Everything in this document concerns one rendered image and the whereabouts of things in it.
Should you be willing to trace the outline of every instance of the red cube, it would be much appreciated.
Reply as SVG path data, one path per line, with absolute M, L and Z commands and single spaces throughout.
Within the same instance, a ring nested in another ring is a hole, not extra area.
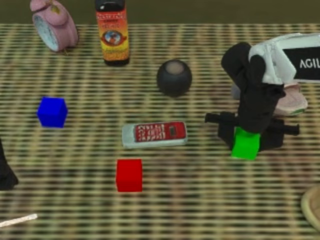
M 116 163 L 116 188 L 118 192 L 142 192 L 142 160 L 118 159 Z

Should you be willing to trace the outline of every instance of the bottle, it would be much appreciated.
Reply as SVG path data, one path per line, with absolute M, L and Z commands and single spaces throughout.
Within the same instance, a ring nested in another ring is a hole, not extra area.
M 123 66 L 130 61 L 126 0 L 95 0 L 104 62 Z

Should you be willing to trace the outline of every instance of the black ball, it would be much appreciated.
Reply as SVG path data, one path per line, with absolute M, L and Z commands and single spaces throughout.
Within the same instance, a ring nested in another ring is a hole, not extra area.
M 173 59 L 160 66 L 156 82 L 163 94 L 179 97 L 189 90 L 192 83 L 192 73 L 185 62 Z

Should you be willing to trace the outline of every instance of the bottle label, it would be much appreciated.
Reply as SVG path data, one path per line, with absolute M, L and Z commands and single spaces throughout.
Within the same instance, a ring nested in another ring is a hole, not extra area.
M 121 61 L 129 58 L 127 11 L 96 12 L 103 58 Z

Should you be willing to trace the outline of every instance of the woven mat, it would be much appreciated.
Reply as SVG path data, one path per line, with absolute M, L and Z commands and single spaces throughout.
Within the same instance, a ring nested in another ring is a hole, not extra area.
M 0 220 L 36 213 L 0 229 L 1 240 L 314 240 L 300 199 L 320 183 L 320 86 L 303 84 L 310 107 L 286 119 L 301 135 L 256 161 L 232 160 L 205 113 L 235 112 L 220 66 L 231 45 L 252 44 L 320 25 L 132 25 L 131 63 L 104 65 L 97 28 L 78 26 L 78 48 L 50 52 L 32 25 L 0 25 L 0 136 L 20 184 L 0 192 Z M 186 61 L 186 96 L 158 92 L 166 60 Z M 40 127 L 42 96 L 65 98 L 64 129 Z M 182 120 L 187 146 L 126 150 L 126 123 Z M 119 158 L 142 158 L 142 193 L 115 187 Z

